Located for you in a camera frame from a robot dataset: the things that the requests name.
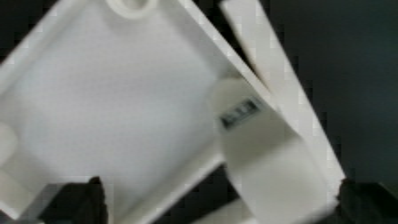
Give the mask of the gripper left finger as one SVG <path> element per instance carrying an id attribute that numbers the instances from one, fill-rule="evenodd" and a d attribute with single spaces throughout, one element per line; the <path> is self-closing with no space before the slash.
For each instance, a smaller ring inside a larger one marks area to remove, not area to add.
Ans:
<path id="1" fill-rule="evenodd" d="M 39 219 L 41 213 L 46 210 L 46 207 L 53 201 L 53 198 L 64 187 L 62 183 L 52 183 L 43 188 L 34 201 L 28 204 L 28 207 L 23 211 L 23 214 L 18 218 L 18 224 L 44 224 L 44 221 Z"/>

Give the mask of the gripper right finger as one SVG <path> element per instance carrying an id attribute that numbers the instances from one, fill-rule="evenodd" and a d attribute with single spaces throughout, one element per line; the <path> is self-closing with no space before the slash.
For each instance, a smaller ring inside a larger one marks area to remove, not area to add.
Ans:
<path id="1" fill-rule="evenodd" d="M 339 224 L 398 224 L 398 198 L 380 183 L 345 179 L 338 200 Z"/>

